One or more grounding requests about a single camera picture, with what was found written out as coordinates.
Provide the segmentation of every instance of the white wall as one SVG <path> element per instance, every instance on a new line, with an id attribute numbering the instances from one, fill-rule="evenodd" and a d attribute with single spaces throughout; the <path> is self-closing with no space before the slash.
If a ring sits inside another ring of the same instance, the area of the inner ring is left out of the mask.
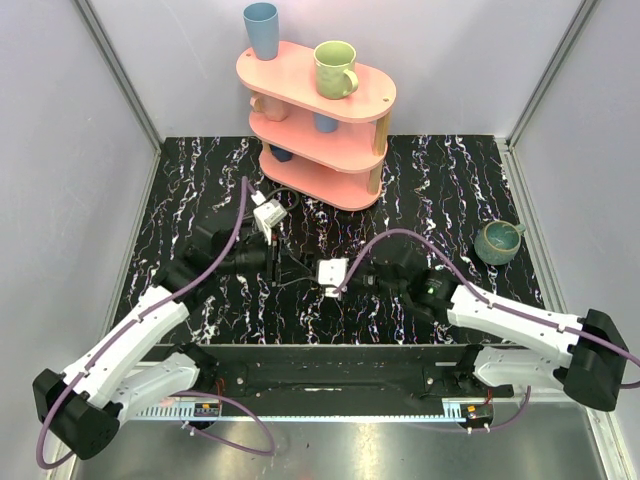
<path id="1" fill-rule="evenodd" d="M 235 63 L 251 0 L 93 0 L 161 135 L 246 135 Z M 274 0 L 281 38 L 386 71 L 392 133 L 507 135 L 580 0 Z"/>
<path id="2" fill-rule="evenodd" d="M 640 2 L 603 1 L 516 149 L 568 307 L 640 354 Z M 627 381 L 640 371 L 627 366 Z M 618 415 L 640 468 L 640 391 Z"/>
<path id="3" fill-rule="evenodd" d="M 98 340 L 153 151 L 71 2 L 0 27 L 0 477 L 33 479 L 31 382 Z"/>

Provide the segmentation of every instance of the three-tier shelf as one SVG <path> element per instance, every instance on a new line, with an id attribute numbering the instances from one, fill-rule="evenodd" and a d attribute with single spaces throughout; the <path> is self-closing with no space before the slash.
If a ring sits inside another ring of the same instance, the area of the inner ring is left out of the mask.
<path id="1" fill-rule="evenodd" d="M 260 167 L 267 177 L 341 210 L 362 210 L 375 203 L 382 190 L 396 99 L 396 86 L 388 75 L 357 63 L 358 90 L 329 100 L 316 91 L 313 49 L 290 42 L 280 42 L 278 56 L 269 61 L 258 60 L 247 49 L 236 70 L 251 91 L 290 104 L 289 116 L 281 122 L 258 111 L 249 116 L 251 129 L 263 143 Z M 339 120 L 338 129 L 316 130 L 313 112 Z M 292 152 L 293 158 L 279 162 L 269 144 Z"/>

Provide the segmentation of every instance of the marble tabletop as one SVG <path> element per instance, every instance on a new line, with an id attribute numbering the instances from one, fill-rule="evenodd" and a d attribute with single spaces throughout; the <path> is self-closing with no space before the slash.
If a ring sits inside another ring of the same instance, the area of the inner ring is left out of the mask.
<path id="1" fill-rule="evenodd" d="M 170 138 L 147 203 L 121 294 L 116 322 L 136 303 L 152 272 L 170 261 L 207 211 L 239 203 L 247 176 L 267 193 L 279 185 L 258 167 L 260 142 L 252 137 Z M 290 194 L 280 197 L 291 205 Z M 431 240 L 478 286 L 507 298 L 542 306 L 526 246 L 504 267 L 487 267 L 473 251 L 473 239 L 492 219 L 518 218 L 497 146 L 490 136 L 390 136 L 378 202 L 362 212 L 342 212 L 302 197 L 282 224 L 282 236 L 296 255 L 354 257 L 376 234 L 390 228 L 414 230 Z M 376 248 L 384 249 L 385 241 Z M 422 246 L 431 267 L 440 261 Z M 309 276 L 290 272 L 283 282 Z M 228 276 L 189 320 L 161 343 L 200 344 L 443 344 L 488 343 L 500 339 L 437 322 L 417 321 L 392 296 L 325 298 L 313 282 L 270 287 L 261 274 Z"/>

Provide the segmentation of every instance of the purple cable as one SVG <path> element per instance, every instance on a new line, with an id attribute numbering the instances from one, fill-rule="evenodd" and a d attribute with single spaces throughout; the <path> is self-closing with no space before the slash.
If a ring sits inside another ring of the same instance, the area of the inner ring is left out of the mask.
<path id="1" fill-rule="evenodd" d="M 273 438 L 273 435 L 271 434 L 271 432 L 269 431 L 267 426 L 264 424 L 264 422 L 262 420 L 260 420 L 255 413 L 253 413 L 247 407 L 245 407 L 241 403 L 235 401 L 234 399 L 223 397 L 222 395 L 214 395 L 212 393 L 196 392 L 196 391 L 192 391 L 192 390 L 176 393 L 175 395 L 172 395 L 172 396 L 174 396 L 174 397 L 215 398 L 215 399 L 217 399 L 217 400 L 219 400 L 221 402 L 228 403 L 229 405 L 233 405 L 234 407 L 242 410 L 244 413 L 246 413 L 251 418 L 253 418 L 253 420 L 256 422 L 256 424 L 264 432 L 265 436 L 267 437 L 267 440 L 269 441 L 269 450 L 257 450 L 255 448 L 245 447 L 244 445 L 240 445 L 238 443 L 230 442 L 229 440 L 227 440 L 225 438 L 222 438 L 222 437 L 218 437 L 217 435 L 213 435 L 211 433 L 207 433 L 207 432 L 203 432 L 202 430 L 198 430 L 193 426 L 191 427 L 191 430 L 190 430 L 191 433 L 195 433 L 196 435 L 200 435 L 201 437 L 208 438 L 209 440 L 215 440 L 216 442 L 220 442 L 220 443 L 222 443 L 224 445 L 227 445 L 229 447 L 233 447 L 233 448 L 241 450 L 241 451 L 243 451 L 245 453 L 251 453 L 253 455 L 262 455 L 264 457 L 272 457 L 272 456 L 274 456 L 276 454 L 276 441 Z"/>
<path id="2" fill-rule="evenodd" d="M 345 279 L 343 280 L 343 282 L 336 288 L 335 292 L 340 292 L 344 289 L 344 287 L 347 285 L 347 283 L 349 282 L 349 280 L 351 280 L 351 277 L 353 276 L 354 272 L 356 271 L 356 269 L 358 268 L 358 266 L 360 265 L 360 263 L 362 262 L 362 260 L 364 259 L 364 257 L 367 255 L 367 253 L 369 253 L 369 251 L 371 250 L 371 248 L 378 243 L 380 240 L 382 240 L 383 238 L 386 237 L 390 237 L 391 235 L 408 235 L 411 238 L 415 238 L 416 240 L 418 240 L 420 243 L 422 243 L 425 247 L 427 247 L 429 250 L 431 250 L 433 253 L 435 253 L 438 258 L 440 260 L 442 260 L 444 262 L 444 264 L 449 267 L 451 269 L 451 271 L 455 274 L 456 277 L 458 277 L 458 279 L 462 282 L 462 284 L 471 292 L 471 294 L 476 297 L 478 300 L 480 300 L 481 302 L 483 302 L 486 305 L 489 305 L 489 299 L 485 298 L 483 295 L 480 294 L 480 292 L 478 292 L 478 290 L 476 290 L 476 287 L 469 282 L 466 278 L 464 278 L 464 275 L 462 275 L 462 272 L 460 272 L 460 270 L 458 270 L 458 268 L 451 262 L 451 260 L 449 260 L 447 258 L 447 256 L 442 253 L 435 245 L 433 245 L 431 242 L 429 242 L 429 240 L 427 240 L 426 238 L 424 238 L 422 235 L 412 231 L 412 230 L 407 230 L 406 228 L 394 228 L 392 230 L 388 230 L 386 232 L 383 232 L 379 235 L 376 235 L 373 240 L 371 240 L 367 245 L 365 245 L 365 247 L 362 249 L 362 251 L 360 252 L 360 254 L 358 255 L 358 257 L 356 258 L 355 262 L 353 262 L 353 265 L 351 266 L 351 268 L 349 269 L 349 271 L 347 272 L 347 276 L 345 277 Z M 553 328 L 554 330 L 557 330 L 560 325 L 555 323 L 555 322 L 551 322 L 549 320 L 546 320 L 544 318 L 538 318 L 535 315 L 531 315 L 529 313 L 525 313 L 525 312 L 520 312 L 514 308 L 508 307 L 506 305 L 501 305 L 499 303 L 494 303 L 493 304 L 493 308 L 497 308 L 498 310 L 502 310 L 503 312 L 507 312 L 510 313 L 512 315 L 516 315 L 520 318 L 524 318 L 525 320 L 530 320 L 532 322 L 535 322 L 539 325 L 544 325 L 545 327 L 549 327 L 549 328 Z M 612 352 L 620 355 L 621 357 L 629 360 L 630 362 L 634 363 L 635 365 L 637 365 L 638 367 L 640 367 L 640 359 L 638 357 L 636 357 L 635 355 L 627 352 L 626 350 L 623 350 L 622 348 L 618 347 L 617 345 L 614 345 L 611 342 L 607 342 L 606 340 L 603 340 L 601 338 L 596 337 L 595 335 L 592 335 L 588 332 L 583 332 L 582 330 L 577 330 L 575 328 L 572 327 L 566 327 L 564 329 L 565 332 L 569 332 L 569 333 L 573 333 L 574 335 L 578 335 L 586 340 L 589 340 L 591 342 L 597 343 L 598 345 L 601 345 L 605 348 L 608 348 L 609 350 L 611 350 Z M 632 388 L 639 388 L 640 387 L 640 380 L 637 382 L 633 382 L 633 383 L 625 383 L 620 385 L 620 388 L 623 389 L 632 389 Z"/>
<path id="3" fill-rule="evenodd" d="M 154 310 L 160 308 L 163 305 L 166 305 L 167 303 L 171 302 L 175 298 L 177 298 L 177 297 L 179 297 L 181 295 L 184 295 L 185 293 L 187 293 L 191 289 L 197 287 L 209 275 L 211 275 L 216 268 L 218 268 L 218 265 L 220 265 L 222 260 L 224 260 L 224 258 L 227 256 L 227 254 L 229 253 L 229 251 L 233 247 L 233 244 L 235 243 L 236 239 L 238 238 L 238 234 L 240 233 L 240 228 L 242 227 L 242 218 L 244 217 L 244 211 L 245 211 L 245 208 L 246 208 L 246 205 L 247 205 L 247 190 L 253 191 L 255 193 L 255 189 L 253 187 L 251 187 L 251 185 L 249 185 L 249 181 L 247 180 L 247 177 L 242 177 L 242 191 L 240 192 L 240 208 L 239 208 L 238 218 L 236 220 L 236 224 L 233 227 L 233 231 L 231 233 L 231 236 L 229 237 L 229 240 L 228 240 L 227 244 L 225 245 L 225 247 L 222 249 L 222 252 L 220 252 L 220 255 L 218 256 L 218 258 L 215 259 L 215 261 L 209 266 L 209 268 L 207 268 L 207 270 L 204 271 L 204 273 L 202 273 L 202 275 L 200 275 L 198 278 L 193 280 L 189 285 L 185 286 L 184 288 L 181 288 L 180 290 L 178 290 L 174 294 L 168 296 L 167 298 L 164 298 L 164 299 L 160 300 L 156 304 L 154 304 L 154 305 L 150 306 L 149 308 L 147 308 L 146 310 L 144 310 L 138 316 L 138 320 L 139 321 L 141 321 L 145 316 L 149 315 Z M 93 355 L 93 357 L 91 357 L 91 359 L 87 362 L 87 364 L 84 367 L 85 370 L 89 371 L 89 369 L 91 369 L 96 364 L 96 362 L 100 359 L 100 357 L 102 357 L 102 355 L 104 355 L 104 353 L 109 348 L 111 348 L 111 346 L 114 343 L 116 343 L 120 337 L 122 337 L 131 327 L 133 327 L 136 323 L 138 323 L 138 320 L 131 320 L 124 327 L 122 327 L 120 330 L 118 330 L 118 332 L 115 333 L 113 335 L 113 337 L 110 338 L 95 353 L 95 355 Z M 62 405 L 62 403 L 67 399 L 67 397 L 69 396 L 71 391 L 80 382 L 80 380 L 82 379 L 83 376 L 84 376 L 84 373 L 79 373 L 71 381 L 71 383 L 69 383 L 69 385 L 67 385 L 67 387 L 62 391 L 62 393 L 56 399 L 56 401 L 53 402 L 53 405 L 51 406 L 51 409 L 49 410 L 49 413 L 47 413 L 47 416 L 45 417 L 44 421 L 42 422 L 42 428 L 40 429 L 40 434 L 38 435 L 38 441 L 37 441 L 37 444 L 36 444 L 36 462 L 38 463 L 38 466 L 40 468 L 44 469 L 44 470 L 51 470 L 53 468 L 57 468 L 60 465 L 62 465 L 64 462 L 69 460 L 73 456 L 73 452 L 69 452 L 67 455 L 65 455 L 64 457 L 56 460 L 55 462 L 48 463 L 44 458 L 44 443 L 45 443 L 45 439 L 47 437 L 47 432 L 49 431 L 49 427 L 51 426 L 51 422 L 53 421 L 53 417 L 55 417 L 55 415 L 58 413 L 58 410 L 60 409 L 60 406 Z"/>
<path id="4" fill-rule="evenodd" d="M 499 432 L 500 430 L 504 430 L 505 428 L 510 427 L 511 425 L 513 425 L 515 422 L 517 422 L 520 417 L 522 417 L 522 415 L 524 414 L 524 412 L 527 410 L 527 408 L 529 407 L 529 400 L 531 399 L 531 387 L 527 387 L 527 390 L 524 394 L 524 399 L 522 400 L 522 405 L 520 405 L 520 408 L 518 409 L 518 411 L 516 412 L 516 414 L 511 417 L 509 420 L 507 420 L 504 423 L 501 423 L 500 425 L 496 425 L 495 427 L 491 427 L 491 432 Z M 467 430 L 460 430 L 460 429 L 455 429 L 455 430 L 450 430 L 448 428 L 439 428 L 439 427 L 432 427 L 431 425 L 423 425 L 423 424 L 416 424 L 416 427 L 419 427 L 423 430 L 429 430 L 431 432 L 439 432 L 439 433 L 464 433 L 466 435 L 469 434 L 469 432 Z M 489 430 L 483 430 L 483 429 L 474 429 L 471 430 L 471 433 L 476 434 L 476 433 L 490 433 Z"/>

